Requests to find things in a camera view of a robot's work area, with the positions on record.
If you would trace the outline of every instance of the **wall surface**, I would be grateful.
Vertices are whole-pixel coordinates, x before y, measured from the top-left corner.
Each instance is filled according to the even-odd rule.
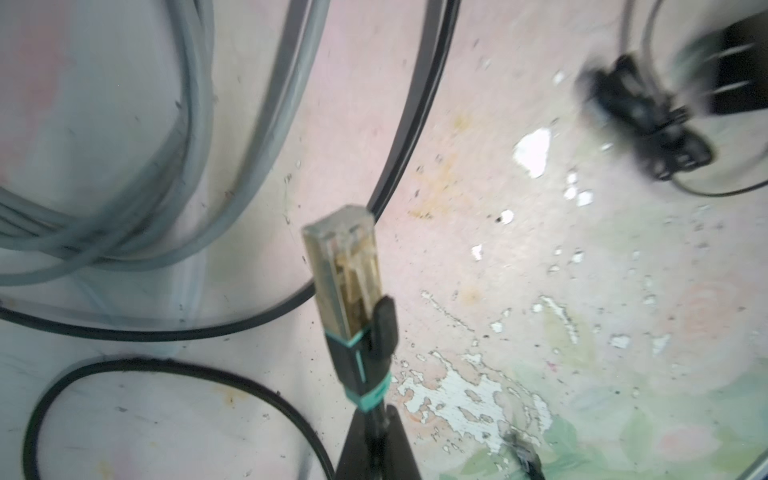
[[[615,56],[621,3],[462,3],[429,122],[377,226],[382,280],[400,322],[387,398],[424,478],[523,479],[503,446],[510,429],[538,447],[555,479],[725,480],[768,447],[768,190],[709,201],[652,184],[621,139],[584,114],[574,81],[585,62]],[[637,3],[635,32],[650,7]],[[712,17],[709,2],[667,4],[654,39],[662,74]],[[0,75],[0,182],[87,210],[95,200],[85,195],[98,194],[82,190],[91,179],[58,170],[39,177],[35,165],[108,165],[104,181],[119,183],[148,157],[179,91],[166,14],[152,2],[0,5],[0,65],[16,75]],[[215,8],[202,217],[227,200],[237,175],[286,4]],[[164,325],[179,324],[177,304],[193,305],[179,314],[185,324],[203,325],[285,298],[310,276],[301,226],[364,204],[376,185],[423,15],[424,5],[408,0],[331,4],[273,171],[236,225],[187,267],[84,271],[0,297],[98,313],[87,284],[112,309]],[[129,92],[116,94],[124,85]],[[696,119],[720,161],[686,180],[725,190],[768,177],[768,165],[754,161],[765,116]],[[67,140],[68,128],[84,140]],[[179,279],[190,276],[200,285],[182,292]],[[25,425],[54,379],[74,364],[132,353],[175,355],[280,391],[338,459],[353,409],[308,302],[258,329],[179,345],[0,323],[3,478],[21,478]],[[322,478],[300,434],[271,407],[163,374],[80,381],[54,404],[40,448],[43,478],[56,480]]]

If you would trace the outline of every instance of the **yellow stain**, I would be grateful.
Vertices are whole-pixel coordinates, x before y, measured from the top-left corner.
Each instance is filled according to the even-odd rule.
[[[469,116],[463,114],[457,114],[453,118],[453,129],[457,134],[462,134],[469,128],[471,122]]]
[[[468,203],[468,197],[456,188],[458,178],[451,170],[455,162],[456,155],[450,154],[417,169],[415,177],[419,181],[419,196],[414,199],[415,206],[408,210],[408,215],[431,220]]]
[[[473,286],[459,290],[458,299],[465,305],[475,305],[482,300],[482,292]]]
[[[102,460],[98,463],[97,472],[101,475],[102,480],[114,480],[114,470],[109,462]]]
[[[233,389],[229,386],[214,386],[214,392],[220,393],[223,396],[224,405],[231,408],[235,408],[236,400],[245,400],[248,398],[247,393],[241,392],[238,389]]]

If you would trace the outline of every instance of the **black cable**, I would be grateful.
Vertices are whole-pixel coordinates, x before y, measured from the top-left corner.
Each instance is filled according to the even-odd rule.
[[[333,480],[333,463],[328,456],[328,452],[326,452],[323,447],[323,443],[320,441],[307,420],[281,396],[260,383],[233,373],[191,363],[160,359],[120,359],[93,363],[68,373],[54,383],[35,406],[35,409],[32,411],[32,415],[29,418],[29,423],[27,424],[27,431],[24,436],[24,445],[22,449],[22,468],[26,480],[41,480],[40,468],[38,466],[38,442],[40,440],[40,431],[43,426],[43,421],[45,420],[45,414],[48,413],[53,402],[56,401],[61,392],[79,379],[107,372],[170,373],[172,375],[181,375],[193,379],[219,383],[255,396],[280,411],[280,413],[285,415],[286,418],[299,429],[302,435],[304,435],[304,438],[309,442],[315,455],[317,455],[317,459],[326,474],[326,478],[328,478],[328,480]]]
[[[393,162],[393,165],[389,171],[382,173],[382,178],[384,178],[385,181],[383,182],[381,191],[378,191],[377,195],[371,198],[371,201],[369,202],[369,209],[373,212],[373,215],[376,219],[381,217],[384,208],[389,202],[389,199],[392,198],[392,194],[397,188],[398,182],[400,182],[400,178],[402,177],[402,174],[408,165],[416,143],[419,141],[419,135],[424,128],[427,117],[429,116],[429,109],[431,108],[432,102],[435,99],[437,87],[440,84],[440,78],[445,68],[445,62],[448,58],[460,3],[461,2],[459,0],[448,0],[445,4],[438,41],[435,46],[434,55],[432,56],[432,63],[429,68],[429,74],[427,75],[425,87],[422,92],[418,107],[416,108],[416,112],[413,116],[412,125],[408,130],[407,138],[403,143],[403,148],[397,156],[396,161]],[[85,339],[112,340],[117,342],[178,342],[231,335],[233,333],[256,328],[265,323],[271,322],[272,320],[278,319],[288,312],[298,308],[304,304],[304,302],[312,298],[312,295],[314,294],[314,283],[309,281],[305,286],[303,286],[299,291],[294,293],[288,299],[284,300],[276,306],[273,306],[265,312],[258,313],[257,315],[248,317],[246,319],[237,320],[232,323],[225,323],[223,325],[216,326],[205,326],[196,329],[153,331],[115,330],[92,326],[79,326],[56,322],[54,320],[44,319],[39,316],[28,315],[26,313],[16,312],[14,310],[10,310],[9,308],[5,308],[2,305],[0,305],[0,318],[17,325],[41,330],[43,332],[57,333],[59,335],[74,336]]]
[[[663,4],[664,0],[655,0],[654,4],[651,6],[650,13],[647,16],[645,26],[643,27],[643,34],[641,38],[641,72],[643,73],[643,79],[650,86],[651,92],[657,101],[664,101],[665,95],[662,93],[663,90],[660,84],[659,76],[656,72],[656,69],[654,68],[654,60],[651,51],[651,40],[653,38],[656,20]],[[629,52],[629,38],[631,33],[633,10],[634,0],[625,0],[624,9],[621,14],[621,26],[619,30],[620,55],[625,55]],[[702,192],[688,187],[686,184],[680,181],[680,178],[678,178],[676,174],[672,175],[670,181],[678,190],[683,191],[686,194],[707,198],[735,197],[736,195],[748,194],[749,192],[753,192],[768,186],[768,180],[763,180],[757,184],[727,192]]]
[[[740,188],[739,190],[732,190],[730,192],[711,193],[711,192],[699,192],[698,190],[694,190],[693,188],[688,187],[686,184],[681,182],[680,179],[677,178],[676,176],[672,176],[671,182],[675,187],[677,187],[678,190],[682,190],[687,194],[695,195],[697,197],[709,197],[709,198],[735,197],[736,195],[748,194],[749,192],[768,186],[768,180],[763,180],[758,184],[750,185],[749,187]]]

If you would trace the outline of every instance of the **black clip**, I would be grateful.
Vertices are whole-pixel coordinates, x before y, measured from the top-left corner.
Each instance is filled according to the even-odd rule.
[[[634,59],[622,55],[610,72],[594,73],[597,103],[632,134],[641,167],[655,180],[669,180],[678,171],[693,171],[712,163],[710,145],[691,129],[685,107],[672,110],[671,97],[654,100]]]

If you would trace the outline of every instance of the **green painted area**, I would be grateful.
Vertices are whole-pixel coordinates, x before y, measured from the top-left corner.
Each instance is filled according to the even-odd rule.
[[[545,306],[542,313],[547,341],[553,348],[560,350],[560,363],[575,369],[593,369],[595,367],[596,354],[591,327],[577,317],[574,317],[571,312],[568,312],[569,318],[571,318],[579,333],[579,341],[574,344],[563,325],[563,320],[555,315],[550,307]]]
[[[640,463],[648,457],[654,440],[654,424],[642,410],[635,410],[621,430],[621,450],[633,463]]]
[[[469,457],[462,468],[462,475],[491,475],[496,472],[498,469],[491,461],[491,451],[488,447]]]
[[[712,454],[711,461],[714,469],[720,472],[741,473],[744,466],[754,462],[765,449],[764,445],[744,441],[728,427],[718,429],[715,438],[722,445]]]
[[[526,385],[536,386],[535,376],[522,377],[518,379]],[[756,360],[728,386],[700,396],[668,396],[652,391],[642,378],[629,381],[640,386],[639,398],[623,392],[609,395],[609,389],[595,387],[564,405],[573,422],[564,415],[553,415],[538,449],[548,480],[699,480],[713,474],[735,478],[768,448],[768,359]],[[616,422],[622,425],[617,438],[594,441],[601,429]],[[661,458],[660,439],[685,425],[711,429],[720,443],[717,450],[691,461]],[[580,440],[579,432],[587,429],[591,442]],[[616,447],[624,458],[617,456]],[[502,472],[497,464],[504,468]],[[444,475],[440,480],[527,480],[509,449],[499,454],[480,449],[463,466]]]

